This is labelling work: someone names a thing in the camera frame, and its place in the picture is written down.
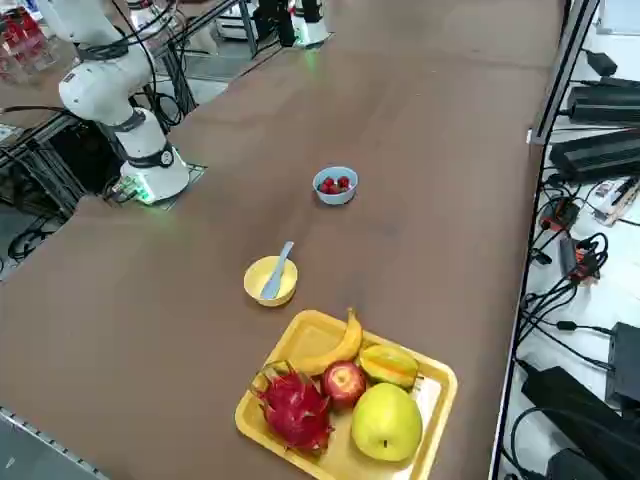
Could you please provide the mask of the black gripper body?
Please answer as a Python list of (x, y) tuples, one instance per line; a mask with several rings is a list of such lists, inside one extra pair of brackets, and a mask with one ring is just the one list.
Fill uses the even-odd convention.
[(288, 0), (259, 0), (256, 16), (270, 23), (284, 23), (290, 20)]

